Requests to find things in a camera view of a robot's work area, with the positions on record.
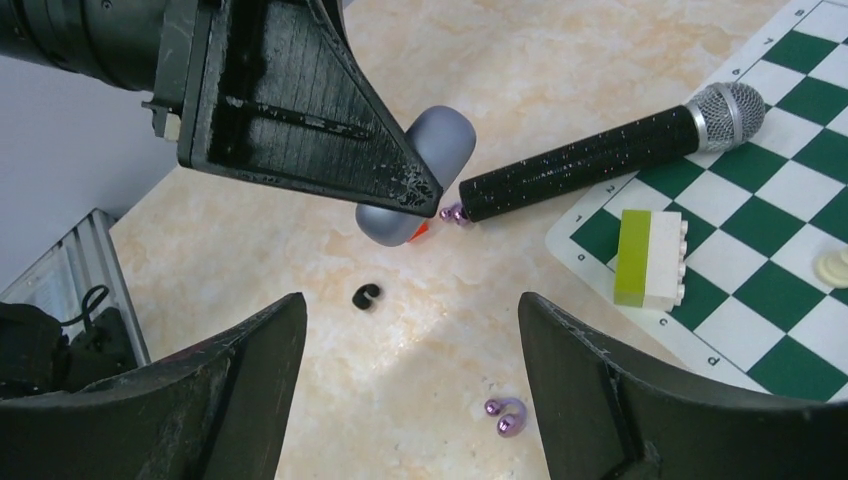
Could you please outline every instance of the chessboard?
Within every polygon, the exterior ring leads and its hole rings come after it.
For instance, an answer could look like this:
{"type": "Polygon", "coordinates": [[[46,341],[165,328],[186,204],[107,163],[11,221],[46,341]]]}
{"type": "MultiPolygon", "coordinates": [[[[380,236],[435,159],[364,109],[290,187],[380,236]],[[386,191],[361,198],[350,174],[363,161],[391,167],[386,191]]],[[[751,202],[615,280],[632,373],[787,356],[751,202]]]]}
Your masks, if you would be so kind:
{"type": "Polygon", "coordinates": [[[612,303],[622,210],[681,212],[682,304],[615,308],[697,374],[846,400],[848,289],[821,283],[813,263],[848,244],[848,3],[791,1],[703,86],[728,81],[763,96],[756,136],[595,185],[546,245],[612,303]]]}

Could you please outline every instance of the purple bead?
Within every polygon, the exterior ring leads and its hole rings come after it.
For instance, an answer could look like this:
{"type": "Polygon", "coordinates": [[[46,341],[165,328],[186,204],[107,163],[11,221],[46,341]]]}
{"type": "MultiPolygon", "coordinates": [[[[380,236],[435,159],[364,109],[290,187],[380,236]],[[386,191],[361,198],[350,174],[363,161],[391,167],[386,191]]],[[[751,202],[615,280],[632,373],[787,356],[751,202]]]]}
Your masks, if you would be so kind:
{"type": "Polygon", "coordinates": [[[523,422],[520,422],[515,415],[508,413],[498,420],[498,435],[505,438],[514,437],[523,427],[523,422]]]}
{"type": "Polygon", "coordinates": [[[501,413],[501,410],[502,410],[501,404],[498,403],[498,401],[495,400],[494,398],[486,401],[486,413],[490,417],[494,417],[495,415],[499,415],[501,413]]]}
{"type": "Polygon", "coordinates": [[[513,397],[490,398],[485,404],[486,414],[491,417],[499,415],[509,407],[515,412],[507,413],[498,419],[498,435],[504,438],[514,437],[524,430],[527,425],[527,407],[524,402],[513,397]]]}
{"type": "Polygon", "coordinates": [[[468,223],[469,223],[468,219],[465,218],[465,213],[463,213],[463,211],[461,209],[453,211],[453,220],[460,227],[468,225],[468,223]]]}
{"type": "Polygon", "coordinates": [[[439,211],[439,218],[446,223],[455,223],[460,226],[468,225],[471,221],[465,216],[465,211],[462,204],[457,202],[450,207],[445,207],[439,211]]]}

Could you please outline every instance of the green square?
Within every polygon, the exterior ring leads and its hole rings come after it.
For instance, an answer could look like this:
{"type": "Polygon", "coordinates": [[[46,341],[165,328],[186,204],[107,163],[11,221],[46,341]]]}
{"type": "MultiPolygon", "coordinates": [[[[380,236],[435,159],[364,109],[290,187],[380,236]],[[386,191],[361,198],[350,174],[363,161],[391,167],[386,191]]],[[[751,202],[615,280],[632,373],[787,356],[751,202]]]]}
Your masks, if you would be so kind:
{"type": "Polygon", "coordinates": [[[848,188],[843,188],[833,197],[810,223],[848,243],[848,188]]]}
{"type": "Polygon", "coordinates": [[[646,168],[640,171],[636,178],[654,187],[666,197],[674,199],[703,172],[703,168],[688,159],[682,158],[656,167],[646,168]]]}
{"type": "Polygon", "coordinates": [[[686,271],[683,285],[686,298],[674,307],[671,316],[693,331],[730,296],[694,270],[686,271]]]}
{"type": "Polygon", "coordinates": [[[807,74],[836,47],[834,42],[792,30],[763,55],[763,60],[807,74]]]}
{"type": "Polygon", "coordinates": [[[724,222],[721,229],[766,257],[771,257],[803,226],[802,220],[759,197],[751,197],[724,222]]]}
{"type": "Polygon", "coordinates": [[[848,288],[834,288],[830,296],[848,305],[848,288]]]}
{"type": "Polygon", "coordinates": [[[571,239],[601,263],[609,263],[618,252],[618,233],[621,221],[604,209],[586,219],[571,239]]]}
{"type": "Polygon", "coordinates": [[[842,183],[848,183],[848,137],[824,129],[794,160],[842,183]]]}
{"type": "Polygon", "coordinates": [[[686,232],[687,256],[697,250],[716,231],[716,227],[676,203],[672,202],[665,210],[667,212],[680,212],[683,215],[683,220],[689,222],[689,231],[686,232]]]}
{"type": "Polygon", "coordinates": [[[825,295],[769,260],[733,296],[788,332],[825,295]]]}
{"type": "Polygon", "coordinates": [[[748,374],[774,395],[826,402],[848,376],[792,337],[783,337],[748,374]]]}
{"type": "Polygon", "coordinates": [[[719,157],[710,166],[710,170],[725,180],[756,193],[784,163],[785,158],[749,142],[719,157]]]}
{"type": "Polygon", "coordinates": [[[806,77],[777,102],[777,107],[819,125],[827,125],[848,107],[848,90],[806,77]]]}

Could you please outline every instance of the white chess pawn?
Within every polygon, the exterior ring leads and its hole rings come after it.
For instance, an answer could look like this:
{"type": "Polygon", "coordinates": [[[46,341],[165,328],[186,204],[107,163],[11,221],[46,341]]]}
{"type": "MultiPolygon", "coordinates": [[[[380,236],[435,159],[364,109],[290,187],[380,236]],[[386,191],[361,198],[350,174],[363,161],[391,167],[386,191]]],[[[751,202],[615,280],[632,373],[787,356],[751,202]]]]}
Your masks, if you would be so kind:
{"type": "Polygon", "coordinates": [[[825,253],[816,259],[819,280],[834,288],[848,288],[848,248],[825,253]]]}

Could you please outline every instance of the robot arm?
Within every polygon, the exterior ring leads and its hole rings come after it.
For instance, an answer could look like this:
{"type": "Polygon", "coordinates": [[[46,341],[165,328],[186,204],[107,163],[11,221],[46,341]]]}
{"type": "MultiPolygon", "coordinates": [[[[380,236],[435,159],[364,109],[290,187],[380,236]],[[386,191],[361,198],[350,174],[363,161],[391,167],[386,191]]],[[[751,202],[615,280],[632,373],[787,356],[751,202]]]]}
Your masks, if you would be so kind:
{"type": "Polygon", "coordinates": [[[151,92],[183,167],[357,202],[365,230],[433,217],[446,186],[357,66],[341,0],[0,0],[0,55],[151,92]]]}

